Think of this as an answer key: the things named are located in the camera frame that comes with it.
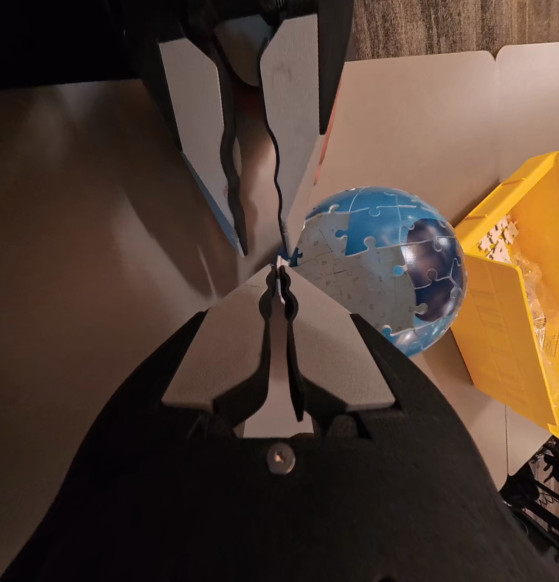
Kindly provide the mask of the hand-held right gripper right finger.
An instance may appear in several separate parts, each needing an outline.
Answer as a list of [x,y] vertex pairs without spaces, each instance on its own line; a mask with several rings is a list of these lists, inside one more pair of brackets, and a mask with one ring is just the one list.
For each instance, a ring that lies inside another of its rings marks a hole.
[[296,418],[307,413],[327,428],[342,414],[392,407],[395,396],[352,314],[293,268],[281,266],[278,279]]

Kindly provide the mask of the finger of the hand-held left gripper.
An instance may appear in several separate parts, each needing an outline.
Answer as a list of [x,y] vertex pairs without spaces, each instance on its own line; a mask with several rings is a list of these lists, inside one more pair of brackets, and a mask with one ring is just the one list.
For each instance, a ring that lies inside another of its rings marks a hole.
[[248,254],[238,201],[235,137],[225,132],[216,63],[188,38],[158,43],[181,153],[219,226],[240,256]]
[[289,18],[260,57],[265,119],[276,150],[279,226],[289,256],[305,223],[324,138],[319,133],[318,16]]

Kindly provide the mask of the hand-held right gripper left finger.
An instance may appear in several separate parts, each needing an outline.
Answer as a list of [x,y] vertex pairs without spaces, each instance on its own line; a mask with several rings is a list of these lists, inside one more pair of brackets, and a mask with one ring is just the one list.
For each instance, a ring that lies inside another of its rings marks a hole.
[[270,318],[276,267],[268,265],[214,304],[203,318],[162,403],[239,426],[268,397]]

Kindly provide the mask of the blue puzzle ball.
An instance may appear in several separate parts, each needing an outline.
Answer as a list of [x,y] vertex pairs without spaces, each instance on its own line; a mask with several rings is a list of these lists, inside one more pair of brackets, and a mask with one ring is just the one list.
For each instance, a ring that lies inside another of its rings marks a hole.
[[467,270],[451,223],[418,196],[366,186],[314,206],[290,266],[407,357],[456,320]]

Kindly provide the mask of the small puzzle piece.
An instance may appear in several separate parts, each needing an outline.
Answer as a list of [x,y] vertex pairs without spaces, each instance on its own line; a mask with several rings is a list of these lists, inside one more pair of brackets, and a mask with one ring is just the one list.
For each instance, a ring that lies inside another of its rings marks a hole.
[[302,253],[296,247],[294,249],[293,254],[289,255],[286,249],[283,246],[279,246],[276,253],[276,291],[280,298],[280,301],[283,305],[285,305],[285,299],[283,298],[282,294],[282,280],[280,276],[280,267],[281,266],[290,266],[296,267],[298,265],[298,259],[302,256]]

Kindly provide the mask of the yellow plastic bin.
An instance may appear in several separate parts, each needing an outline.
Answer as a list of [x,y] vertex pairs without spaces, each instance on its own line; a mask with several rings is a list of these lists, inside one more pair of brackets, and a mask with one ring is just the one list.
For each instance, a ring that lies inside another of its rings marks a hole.
[[[489,258],[487,236],[508,218],[514,251],[541,269],[559,312],[559,151],[527,160],[457,225],[468,290],[451,327],[475,387],[559,439],[558,386],[542,362],[522,269]],[[551,338],[559,378],[559,332]]]

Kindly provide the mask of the pile of white puzzle pieces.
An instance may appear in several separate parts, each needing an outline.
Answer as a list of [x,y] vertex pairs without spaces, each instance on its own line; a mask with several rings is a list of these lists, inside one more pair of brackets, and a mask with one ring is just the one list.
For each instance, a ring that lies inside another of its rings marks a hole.
[[516,240],[519,235],[517,220],[513,220],[508,214],[481,238],[478,248],[486,259],[503,264],[516,264]]

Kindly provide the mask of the pale cardboard sheet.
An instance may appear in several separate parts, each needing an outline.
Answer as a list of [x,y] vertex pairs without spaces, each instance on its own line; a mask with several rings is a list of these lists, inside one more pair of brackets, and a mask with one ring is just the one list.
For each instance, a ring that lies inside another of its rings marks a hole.
[[[530,158],[559,151],[559,42],[345,64],[311,206],[352,187],[412,193],[455,227]],[[497,489],[551,432],[477,389],[452,330],[413,357]]]

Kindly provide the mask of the clear plastic bag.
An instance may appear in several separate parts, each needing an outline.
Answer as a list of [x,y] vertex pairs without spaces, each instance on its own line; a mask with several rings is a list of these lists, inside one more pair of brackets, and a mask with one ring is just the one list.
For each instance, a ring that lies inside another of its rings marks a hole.
[[519,242],[510,247],[512,263],[521,269],[538,353],[555,410],[559,410],[559,301],[544,270]]

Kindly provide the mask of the black metal stand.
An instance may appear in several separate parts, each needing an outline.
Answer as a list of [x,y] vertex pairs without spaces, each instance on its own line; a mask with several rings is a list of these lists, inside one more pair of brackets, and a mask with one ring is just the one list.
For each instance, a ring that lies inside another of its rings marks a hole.
[[551,437],[501,488],[546,569],[559,581],[559,439]]

